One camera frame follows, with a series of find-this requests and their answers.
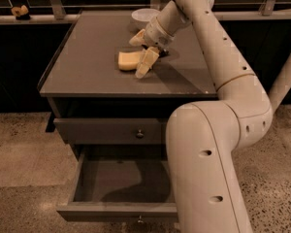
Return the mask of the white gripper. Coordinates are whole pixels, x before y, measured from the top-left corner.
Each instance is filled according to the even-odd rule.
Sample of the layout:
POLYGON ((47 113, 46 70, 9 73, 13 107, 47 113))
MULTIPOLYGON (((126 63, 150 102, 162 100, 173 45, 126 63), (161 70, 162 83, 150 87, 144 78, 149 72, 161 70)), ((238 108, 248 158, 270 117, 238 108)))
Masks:
POLYGON ((142 50, 140 60, 137 64, 135 76, 142 79, 159 58, 159 49, 166 48, 174 37, 168 34, 154 17, 145 27, 129 40, 131 46, 142 46, 146 44, 149 48, 142 50))

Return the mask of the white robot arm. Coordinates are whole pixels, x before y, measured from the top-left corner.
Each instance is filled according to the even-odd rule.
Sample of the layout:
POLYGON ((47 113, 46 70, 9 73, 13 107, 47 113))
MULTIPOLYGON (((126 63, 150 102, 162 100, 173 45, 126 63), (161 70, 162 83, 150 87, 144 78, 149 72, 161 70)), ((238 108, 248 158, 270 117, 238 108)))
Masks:
POLYGON ((252 233, 232 153, 265 136, 291 87, 291 53, 271 91, 213 14, 210 0, 172 0, 130 43, 144 46, 143 78, 176 32, 190 22, 217 100, 177 108, 166 128, 166 149, 181 233, 252 233))

